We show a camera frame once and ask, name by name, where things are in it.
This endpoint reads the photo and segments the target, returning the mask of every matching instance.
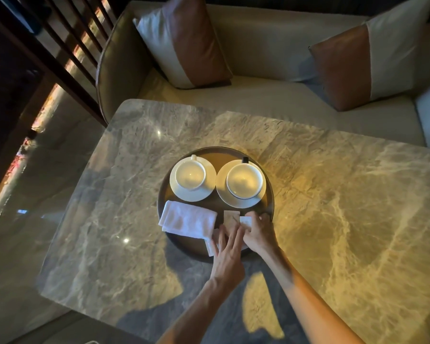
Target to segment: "cup rim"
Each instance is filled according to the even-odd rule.
[[[184,165],[185,163],[188,163],[188,162],[197,163],[197,164],[198,164],[198,166],[199,166],[200,168],[202,168],[202,171],[204,172],[204,178],[202,179],[201,183],[200,183],[199,185],[197,185],[196,187],[193,187],[193,188],[188,188],[188,187],[183,186],[183,185],[178,181],[178,177],[177,177],[178,169],[180,169],[180,167],[181,167],[182,165]],[[185,160],[184,162],[181,162],[181,163],[178,165],[178,167],[175,169],[175,182],[177,183],[177,185],[178,185],[180,188],[183,188],[184,190],[187,190],[187,191],[195,191],[196,189],[200,188],[200,187],[204,184],[204,182],[205,182],[206,178],[207,178],[207,172],[206,172],[206,170],[205,170],[204,164],[202,164],[201,162],[199,162],[197,159],[191,159],[191,158],[190,158],[190,159],[187,159],[187,160]]]
[[[257,190],[257,191],[256,191],[256,193],[255,193],[253,196],[251,196],[251,197],[240,197],[240,196],[236,195],[236,194],[231,190],[231,188],[229,188],[229,181],[228,181],[229,174],[231,173],[231,171],[232,171],[235,167],[238,167],[238,166],[249,166],[249,167],[252,167],[252,168],[254,168],[254,169],[255,169],[255,171],[256,171],[256,172],[258,173],[258,175],[259,175],[260,183],[259,183],[259,186],[258,186],[258,190]],[[264,180],[263,180],[263,176],[262,176],[261,170],[260,170],[260,169],[258,169],[258,168],[257,168],[256,166],[254,166],[253,164],[251,164],[250,162],[248,162],[248,163],[240,163],[240,164],[236,164],[235,166],[233,166],[233,167],[228,171],[228,174],[226,175],[226,187],[228,188],[229,193],[231,193],[233,196],[235,196],[236,198],[241,199],[241,200],[248,200],[248,199],[252,199],[252,198],[256,197],[256,196],[258,195],[258,193],[259,193],[259,192],[261,192],[261,189],[263,188],[263,185],[264,185]]]

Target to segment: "brown and white pillow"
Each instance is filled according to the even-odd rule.
[[[309,48],[328,98],[347,111],[413,88],[430,0],[408,0]]]
[[[169,0],[134,25],[173,86],[188,89],[232,78],[205,0]]]

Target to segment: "leather couch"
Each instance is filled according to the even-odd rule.
[[[327,102],[308,46],[359,25],[366,17],[208,5],[234,78],[229,86],[181,90],[155,68],[132,23],[161,5],[130,2],[110,35],[97,68],[97,97],[106,121],[124,100],[142,98],[430,146],[430,24],[419,45],[412,92],[337,112]],[[428,98],[418,104],[424,106],[421,111],[416,101],[424,96]]]

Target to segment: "cup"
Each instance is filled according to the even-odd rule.
[[[175,171],[177,185],[188,191],[195,191],[204,183],[207,177],[205,167],[199,162],[196,155],[181,163]]]
[[[226,186],[235,197],[250,199],[261,191],[263,176],[257,167],[248,162],[248,157],[244,157],[241,164],[233,166],[229,171]]]

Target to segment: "table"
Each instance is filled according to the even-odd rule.
[[[157,225],[168,169],[227,146],[256,159],[275,194],[278,241],[367,344],[430,343],[430,149],[236,112],[147,100],[121,104],[66,209],[41,294],[155,341],[210,275]],[[271,272],[246,278],[204,343],[305,343]]]

